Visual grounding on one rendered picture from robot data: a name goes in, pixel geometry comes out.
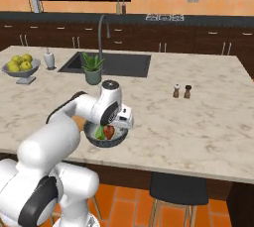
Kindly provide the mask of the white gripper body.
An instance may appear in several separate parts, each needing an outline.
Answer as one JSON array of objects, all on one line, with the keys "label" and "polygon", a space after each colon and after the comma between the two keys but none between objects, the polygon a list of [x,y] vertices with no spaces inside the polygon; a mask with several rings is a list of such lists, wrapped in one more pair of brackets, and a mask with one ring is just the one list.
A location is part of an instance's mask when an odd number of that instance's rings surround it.
[{"label": "white gripper body", "polygon": [[134,125],[134,118],[125,118],[118,116],[116,119],[111,123],[112,126],[123,128],[123,129],[132,129]]}]

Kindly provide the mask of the dark grey bowl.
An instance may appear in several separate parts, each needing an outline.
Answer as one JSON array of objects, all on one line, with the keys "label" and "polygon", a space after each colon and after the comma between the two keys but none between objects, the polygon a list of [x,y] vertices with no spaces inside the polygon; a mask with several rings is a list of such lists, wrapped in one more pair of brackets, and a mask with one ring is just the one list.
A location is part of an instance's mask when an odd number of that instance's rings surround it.
[{"label": "dark grey bowl", "polygon": [[95,147],[98,148],[112,148],[121,144],[128,135],[128,130],[125,128],[115,128],[114,135],[110,140],[105,138],[104,140],[99,140],[96,138],[95,134],[98,129],[98,125],[86,121],[83,125],[83,132],[86,139]]}]

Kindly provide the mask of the dark sink basin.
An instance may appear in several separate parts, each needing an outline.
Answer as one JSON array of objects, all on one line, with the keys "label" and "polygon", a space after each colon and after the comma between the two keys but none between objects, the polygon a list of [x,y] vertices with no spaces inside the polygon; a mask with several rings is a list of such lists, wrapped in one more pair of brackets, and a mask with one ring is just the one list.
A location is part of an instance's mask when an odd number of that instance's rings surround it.
[{"label": "dark sink basin", "polygon": [[[103,75],[147,77],[150,66],[150,55],[110,54],[103,53]],[[60,69],[59,72],[84,73],[85,65],[82,52],[76,52]]]}]

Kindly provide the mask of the green plant in grey pot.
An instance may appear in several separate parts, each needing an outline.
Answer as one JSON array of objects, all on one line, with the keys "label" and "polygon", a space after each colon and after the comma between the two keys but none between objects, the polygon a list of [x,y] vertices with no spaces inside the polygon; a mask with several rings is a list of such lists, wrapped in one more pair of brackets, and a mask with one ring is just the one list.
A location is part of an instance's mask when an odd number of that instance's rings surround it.
[{"label": "green plant in grey pot", "polygon": [[84,65],[82,66],[85,74],[85,80],[89,85],[97,85],[102,78],[101,65],[104,59],[98,56],[89,56],[87,53],[82,54]]}]

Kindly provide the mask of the black seat wooden stool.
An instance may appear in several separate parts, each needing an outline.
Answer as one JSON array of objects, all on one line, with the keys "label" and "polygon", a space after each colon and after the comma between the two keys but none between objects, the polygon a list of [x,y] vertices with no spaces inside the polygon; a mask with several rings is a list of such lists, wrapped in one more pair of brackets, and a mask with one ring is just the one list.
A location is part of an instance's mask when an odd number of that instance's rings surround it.
[{"label": "black seat wooden stool", "polygon": [[185,210],[184,227],[187,223],[194,227],[197,208],[208,203],[206,179],[201,177],[153,172],[149,193],[153,198],[149,227],[156,227],[163,203]]}]

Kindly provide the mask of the dark grey tap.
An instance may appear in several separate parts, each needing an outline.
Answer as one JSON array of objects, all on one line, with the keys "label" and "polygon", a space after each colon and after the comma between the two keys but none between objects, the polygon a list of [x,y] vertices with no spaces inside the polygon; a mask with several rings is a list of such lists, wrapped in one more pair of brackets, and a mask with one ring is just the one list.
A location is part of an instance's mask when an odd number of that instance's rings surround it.
[{"label": "dark grey tap", "polygon": [[101,15],[99,22],[98,22],[98,57],[99,61],[101,62],[101,73],[103,72],[103,61],[102,61],[102,23],[106,25],[106,37],[107,39],[110,38],[110,27],[109,22],[106,15]]}]

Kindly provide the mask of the white soap dispenser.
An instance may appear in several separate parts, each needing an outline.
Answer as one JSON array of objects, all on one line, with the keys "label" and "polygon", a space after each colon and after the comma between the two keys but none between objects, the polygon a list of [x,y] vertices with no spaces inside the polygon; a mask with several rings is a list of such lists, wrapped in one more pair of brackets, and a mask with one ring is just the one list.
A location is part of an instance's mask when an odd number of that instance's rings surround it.
[{"label": "white soap dispenser", "polygon": [[56,68],[55,67],[55,56],[49,50],[46,50],[46,52],[44,54],[44,60],[45,60],[48,70],[53,70]]}]

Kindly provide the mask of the dark brown cupboard run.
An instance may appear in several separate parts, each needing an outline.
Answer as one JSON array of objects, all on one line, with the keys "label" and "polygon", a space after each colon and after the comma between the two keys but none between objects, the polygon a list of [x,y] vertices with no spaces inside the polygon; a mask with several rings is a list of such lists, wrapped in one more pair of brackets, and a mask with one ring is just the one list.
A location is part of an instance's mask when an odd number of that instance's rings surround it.
[{"label": "dark brown cupboard run", "polygon": [[[254,79],[254,27],[102,24],[102,48],[177,54],[236,56]],[[98,23],[0,20],[0,51],[10,46],[98,50]]]}]

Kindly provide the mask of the grey pedestal fruit bowl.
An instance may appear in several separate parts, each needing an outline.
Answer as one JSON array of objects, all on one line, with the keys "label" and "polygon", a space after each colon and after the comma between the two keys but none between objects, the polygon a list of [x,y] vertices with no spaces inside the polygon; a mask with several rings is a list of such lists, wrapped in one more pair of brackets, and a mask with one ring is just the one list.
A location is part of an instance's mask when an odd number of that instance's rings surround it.
[{"label": "grey pedestal fruit bowl", "polygon": [[25,71],[10,71],[8,69],[8,65],[4,64],[2,66],[2,71],[7,73],[8,75],[12,77],[18,77],[19,80],[17,81],[17,84],[27,84],[29,85],[32,83],[36,78],[34,77],[34,73],[38,70],[39,66],[41,64],[41,61],[37,58],[34,58],[32,60],[32,68]]}]

